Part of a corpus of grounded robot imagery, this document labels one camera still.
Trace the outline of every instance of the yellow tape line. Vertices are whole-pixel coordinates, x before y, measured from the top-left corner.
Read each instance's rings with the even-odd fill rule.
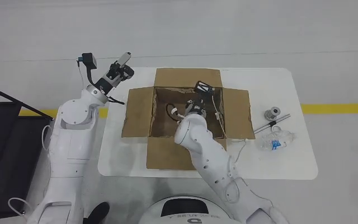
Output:
[[[301,104],[303,114],[358,114],[358,104]]]
[[[303,114],[358,114],[358,104],[301,104]],[[57,110],[41,110],[56,118]],[[108,108],[100,108],[100,118],[107,118]],[[38,116],[31,110],[21,110],[20,116]]]
[[[53,118],[56,118],[57,116],[57,110],[40,110],[41,112],[52,116]],[[108,115],[108,108],[100,108],[99,109],[100,118],[107,118]],[[37,113],[31,111],[31,110],[20,110],[20,116],[39,116]]]

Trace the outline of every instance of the cardboard box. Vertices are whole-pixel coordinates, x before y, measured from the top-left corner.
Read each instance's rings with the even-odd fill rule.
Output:
[[[202,68],[158,68],[153,87],[129,90],[122,137],[148,137],[147,168],[195,170],[187,149],[174,143],[178,127],[165,111],[173,103],[184,114],[186,101],[197,99],[194,86],[203,81],[215,87],[214,101],[224,115],[228,138],[254,139],[248,91],[223,88],[220,71]],[[226,139],[211,100],[205,102],[208,129],[226,148]]]

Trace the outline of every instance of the floor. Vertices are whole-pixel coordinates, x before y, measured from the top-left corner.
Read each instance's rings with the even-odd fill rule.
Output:
[[[95,80],[129,50],[134,67],[284,67],[293,74],[302,104],[355,103],[357,7],[355,0],[3,0],[0,90],[36,108],[56,109],[79,96],[74,58],[95,54]],[[291,224],[358,223],[358,114],[304,117],[317,178],[248,184]],[[101,176],[97,161],[105,123],[100,119],[84,177],[85,215],[108,201],[106,224],[137,223],[148,206],[171,195],[219,203],[201,179]],[[27,199],[31,204],[41,201],[48,175],[43,153]]]

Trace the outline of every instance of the plastic water bottle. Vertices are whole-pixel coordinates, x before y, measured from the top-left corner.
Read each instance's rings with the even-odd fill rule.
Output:
[[[257,146],[263,150],[277,150],[285,148],[296,135],[288,130],[277,130],[256,140]]]

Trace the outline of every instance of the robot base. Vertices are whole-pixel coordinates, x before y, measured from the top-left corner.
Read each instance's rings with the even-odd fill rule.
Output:
[[[187,219],[196,218],[223,218],[230,219],[228,214],[219,206],[203,198],[198,197],[170,197],[154,203],[141,217],[139,224],[162,223],[164,218],[180,218],[174,223],[188,223]]]

